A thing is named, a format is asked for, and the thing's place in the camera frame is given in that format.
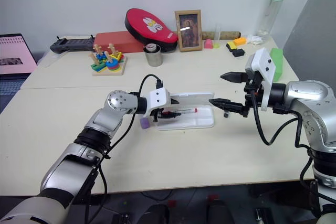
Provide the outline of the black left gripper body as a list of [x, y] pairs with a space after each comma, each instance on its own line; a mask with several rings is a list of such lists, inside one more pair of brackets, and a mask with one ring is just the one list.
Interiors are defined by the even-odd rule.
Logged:
[[171, 118], [171, 112], [163, 112], [163, 108], [154, 109], [151, 112], [151, 116], [153, 117], [153, 122], [158, 122], [158, 119], [169, 119]]

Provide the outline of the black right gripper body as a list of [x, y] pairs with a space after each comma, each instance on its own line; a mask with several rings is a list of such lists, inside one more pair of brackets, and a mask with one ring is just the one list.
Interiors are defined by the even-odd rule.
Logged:
[[261, 83], [263, 81], [262, 75], [257, 71], [248, 75], [247, 73], [243, 73], [243, 82], [245, 82], [244, 92], [245, 95], [245, 105], [243, 108], [243, 117], [248, 117], [249, 109], [253, 108], [253, 102], [251, 98], [251, 92], [253, 91], [255, 95], [255, 104], [258, 107], [261, 107], [261, 102], [263, 98], [263, 89], [261, 87]]

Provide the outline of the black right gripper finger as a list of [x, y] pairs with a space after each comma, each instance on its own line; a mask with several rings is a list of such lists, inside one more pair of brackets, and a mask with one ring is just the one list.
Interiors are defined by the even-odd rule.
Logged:
[[238, 113], [243, 117], [248, 117], [249, 106], [222, 98], [209, 99], [208, 101], [210, 104], [223, 111]]
[[243, 83], [247, 82], [247, 73], [245, 72], [227, 72], [220, 76], [221, 79], [232, 83]]

